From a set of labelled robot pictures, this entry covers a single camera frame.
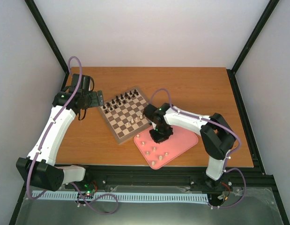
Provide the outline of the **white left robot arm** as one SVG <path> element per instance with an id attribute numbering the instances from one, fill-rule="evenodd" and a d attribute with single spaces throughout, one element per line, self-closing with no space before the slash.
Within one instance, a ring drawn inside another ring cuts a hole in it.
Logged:
<path id="1" fill-rule="evenodd" d="M 63 184 L 76 182 L 89 188 L 92 176 L 82 166 L 56 167 L 56 156 L 67 129 L 75 118 L 82 120 L 88 108 L 103 106 L 102 91 L 94 91 L 92 77 L 74 74 L 71 84 L 58 92 L 49 120 L 36 145 L 25 158 L 18 158 L 16 168 L 27 186 L 57 191 Z"/>

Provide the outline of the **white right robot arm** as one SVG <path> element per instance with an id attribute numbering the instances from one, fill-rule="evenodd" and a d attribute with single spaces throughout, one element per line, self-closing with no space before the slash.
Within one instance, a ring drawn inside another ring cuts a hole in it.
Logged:
<path id="1" fill-rule="evenodd" d="M 148 104 L 143 111 L 153 128 L 149 131 L 151 139 L 162 143 L 173 136 L 173 126 L 184 128 L 199 135 L 203 141 L 205 151 L 209 155 L 206 175 L 218 181 L 226 172 L 227 160 L 232 153 L 232 147 L 240 138 L 232 131 L 222 115 L 214 113 L 203 116 L 187 112 L 164 103 L 157 108 Z"/>

